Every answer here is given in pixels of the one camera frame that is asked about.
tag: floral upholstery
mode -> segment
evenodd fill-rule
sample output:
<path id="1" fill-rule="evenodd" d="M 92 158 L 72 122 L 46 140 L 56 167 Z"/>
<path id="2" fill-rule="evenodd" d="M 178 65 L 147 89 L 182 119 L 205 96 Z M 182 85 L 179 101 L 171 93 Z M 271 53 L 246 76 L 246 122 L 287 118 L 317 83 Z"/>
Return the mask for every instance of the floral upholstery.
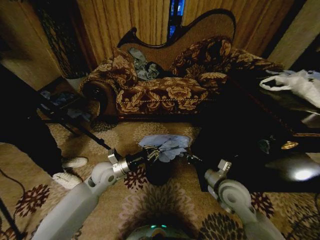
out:
<path id="1" fill-rule="evenodd" d="M 132 56 L 119 48 L 114 48 L 113 54 L 114 57 L 103 60 L 80 84 L 80 92 L 86 83 L 92 81 L 111 85 L 116 94 L 119 89 L 128 90 L 137 83 L 138 78 Z"/>
<path id="2" fill-rule="evenodd" d="M 130 90 L 121 90 L 116 106 L 121 114 L 194 114 L 205 101 L 213 99 L 196 80 L 165 77 L 138 81 Z"/>
<path id="3" fill-rule="evenodd" d="M 268 61 L 245 50 L 232 48 L 230 55 L 224 61 L 212 66 L 211 72 L 253 74 L 260 77 L 266 74 L 266 70 L 282 71 L 282 69 L 283 66 L 280 64 Z"/>
<path id="4" fill-rule="evenodd" d="M 108 99 L 108 107 L 101 111 L 104 115 L 195 114 L 215 101 L 229 77 L 246 80 L 281 69 L 281 65 L 231 48 L 227 37 L 216 36 L 191 45 L 176 57 L 170 70 L 177 77 L 150 81 L 138 81 L 133 58 L 115 48 L 114 57 L 90 73 L 80 91 L 89 82 L 97 92 L 103 91 Z"/>
<path id="5" fill-rule="evenodd" d="M 231 42 L 227 37 L 215 36 L 204 39 L 180 53 L 170 70 L 174 76 L 196 79 L 203 73 L 213 72 L 215 65 L 228 58 L 230 50 Z"/>
<path id="6" fill-rule="evenodd" d="M 206 72 L 201 74 L 197 81 L 201 87 L 205 88 L 210 98 L 215 98 L 220 94 L 223 85 L 226 83 L 228 76 L 220 72 Z"/>

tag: cable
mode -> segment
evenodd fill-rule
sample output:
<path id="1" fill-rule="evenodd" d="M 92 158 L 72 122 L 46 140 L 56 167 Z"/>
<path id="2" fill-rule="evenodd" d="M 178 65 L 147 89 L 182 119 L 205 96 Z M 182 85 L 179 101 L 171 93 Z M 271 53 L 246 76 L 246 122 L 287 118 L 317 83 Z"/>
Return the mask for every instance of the cable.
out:
<path id="1" fill-rule="evenodd" d="M 25 196 L 25 193 L 26 193 L 26 189 L 25 187 L 22 185 L 21 182 L 19 182 L 18 180 L 8 176 L 7 174 L 4 173 L 4 171 L 2 171 L 2 169 L 0 168 L 0 172 L 2 173 L 3 176 L 5 176 L 7 179 L 10 179 L 12 181 L 14 181 L 15 183 L 19 184 L 19 186 L 22 188 L 22 191 L 23 191 L 23 197 Z"/>
<path id="2" fill-rule="evenodd" d="M 26 189 L 25 189 L 25 187 L 22 185 L 22 183 L 19 182 L 19 181 L 16 180 L 16 179 L 14 179 L 14 178 L 8 176 L 6 173 L 4 173 L 4 171 L 2 171 L 1 168 L 0 168 L 0 173 L 2 173 L 2 175 L 5 176 L 7 179 L 10 179 L 11 181 L 15 182 L 16 184 L 18 184 L 18 185 L 21 187 L 22 192 L 23 192 L 22 197 L 21 197 L 21 198 L 22 198 L 21 200 L 23 201 L 24 198 L 25 198 L 25 196 L 26 196 Z M 14 211 L 14 214 L 13 214 L 13 219 L 14 219 L 14 220 L 16 220 L 16 213 L 17 213 L 17 210 L 15 210 L 15 211 Z"/>
<path id="3" fill-rule="evenodd" d="M 22 197 L 21 197 L 21 200 L 23 201 L 24 198 L 26 197 L 26 189 L 25 189 L 25 187 L 22 185 L 22 183 L 19 182 L 19 181 L 16 180 L 16 179 L 14 179 L 14 178 L 8 176 L 6 173 L 4 173 L 4 171 L 2 171 L 1 168 L 0 168 L 0 172 L 2 173 L 2 175 L 3 175 L 4 177 L 6 177 L 7 179 L 10 179 L 11 181 L 15 182 L 16 184 L 18 184 L 18 185 L 21 187 L 22 192 L 23 192 Z M 16 222 L 17 209 L 16 209 L 16 210 L 14 211 L 14 213 L 13 213 L 13 220 L 12 220 L 12 219 L 10 220 L 10 218 L 11 218 L 10 213 L 9 213 L 8 209 L 6 208 L 6 206 L 5 206 L 5 204 L 3 203 L 2 200 L 1 200 L 1 205 L 2 205 L 2 208 L 4 208 L 4 209 L 2 209 L 2 211 L 4 211 L 3 214 L 5 214 L 5 211 L 7 211 L 7 213 L 6 213 L 6 214 L 8 215 L 8 216 L 7 216 L 7 220 L 9 221 L 10 226 L 11 226 L 11 228 L 13 229 L 13 231 L 14 231 L 14 233 L 15 233 L 15 235 L 16 235 L 16 238 L 17 238 L 17 239 L 22 239 L 22 238 L 24 237 L 24 235 L 23 235 L 23 233 L 20 233 L 20 231 L 19 231 L 19 229 L 18 229 L 18 227 L 17 227 L 17 225 L 16 225 L 16 223 L 15 223 L 15 222 Z M 7 235 L 5 232 L 3 232 L 3 235 L 4 235 L 7 239 L 9 239 L 8 235 Z"/>
<path id="4" fill-rule="evenodd" d="M 316 194 L 314 195 L 314 206 L 315 206 L 315 208 L 316 208 L 316 210 L 317 210 L 318 213 L 316 213 L 316 214 L 314 214 L 314 215 L 311 215 L 311 216 L 304 216 L 303 218 L 301 218 L 301 219 L 294 225 L 294 227 L 292 228 L 292 231 L 289 233 L 288 236 L 286 236 L 286 238 L 289 239 L 289 237 L 292 237 L 292 236 L 293 236 L 294 232 L 297 230 L 297 228 L 299 227 L 299 225 L 301 224 L 302 221 L 307 220 L 307 219 L 311 219 L 311 218 L 314 218 L 314 217 L 318 217 L 318 218 L 319 218 L 318 220 L 320 221 L 320 208 L 319 208 L 318 202 L 317 202 L 319 195 L 320 195 L 320 192 L 318 192 L 318 193 L 316 193 Z"/>

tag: carved wooden backrest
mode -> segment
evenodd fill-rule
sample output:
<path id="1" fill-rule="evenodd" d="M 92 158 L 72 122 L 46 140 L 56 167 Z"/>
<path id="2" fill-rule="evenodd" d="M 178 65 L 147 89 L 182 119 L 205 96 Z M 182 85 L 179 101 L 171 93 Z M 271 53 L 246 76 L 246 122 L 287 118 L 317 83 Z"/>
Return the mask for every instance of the carved wooden backrest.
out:
<path id="1" fill-rule="evenodd" d="M 149 45 L 137 36 L 133 27 L 117 45 L 124 51 L 130 48 L 143 52 L 148 62 L 159 64 L 168 70 L 176 56 L 184 49 L 203 39 L 214 36 L 227 36 L 233 40 L 236 31 L 236 20 L 232 12 L 225 9 L 213 9 L 205 12 L 187 26 L 176 28 L 173 36 L 162 45 Z"/>

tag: floral carpet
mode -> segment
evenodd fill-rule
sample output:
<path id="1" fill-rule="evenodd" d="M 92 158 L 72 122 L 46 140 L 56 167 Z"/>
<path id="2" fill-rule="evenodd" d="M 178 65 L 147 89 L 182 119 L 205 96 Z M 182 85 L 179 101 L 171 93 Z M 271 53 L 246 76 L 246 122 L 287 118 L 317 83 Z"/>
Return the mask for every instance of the floral carpet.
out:
<path id="1" fill-rule="evenodd" d="M 95 164 L 106 160 L 107 151 L 90 138 L 73 136 L 58 124 L 49 128 L 65 157 L 88 157 L 86 166 L 72 170 L 83 180 Z M 137 143 L 146 135 L 179 134 L 195 139 L 200 130 L 189 123 L 151 122 L 122 122 L 114 128 L 94 129 L 97 137 L 122 156 L 138 152 Z M 0 154 L 1 170 L 15 180 L 0 174 L 1 199 L 29 240 L 68 191 L 14 146 L 0 144 Z M 251 197 L 254 208 L 265 214 L 286 239 L 320 239 L 320 199 L 315 199 L 314 193 L 252 192 Z M 0 240 L 16 239 L 4 216 L 0 217 Z M 194 239 L 246 239 L 239 218 L 225 212 L 208 192 L 201 192 L 196 170 L 182 158 L 174 160 L 172 177 L 163 186 L 151 185 L 145 169 L 139 167 L 108 188 L 72 239 L 125 239 L 135 228 L 155 222 L 179 225 Z"/>

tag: window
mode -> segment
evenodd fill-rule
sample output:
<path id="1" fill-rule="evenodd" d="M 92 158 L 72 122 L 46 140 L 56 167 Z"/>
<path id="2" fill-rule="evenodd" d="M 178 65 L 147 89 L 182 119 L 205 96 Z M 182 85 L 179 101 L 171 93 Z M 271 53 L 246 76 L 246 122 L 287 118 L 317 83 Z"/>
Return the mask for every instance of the window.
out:
<path id="1" fill-rule="evenodd" d="M 181 25 L 182 16 L 184 14 L 185 0 L 171 0 L 170 1 L 170 12 L 168 22 L 168 34 L 167 39 L 169 40 L 174 34 L 177 26 Z"/>

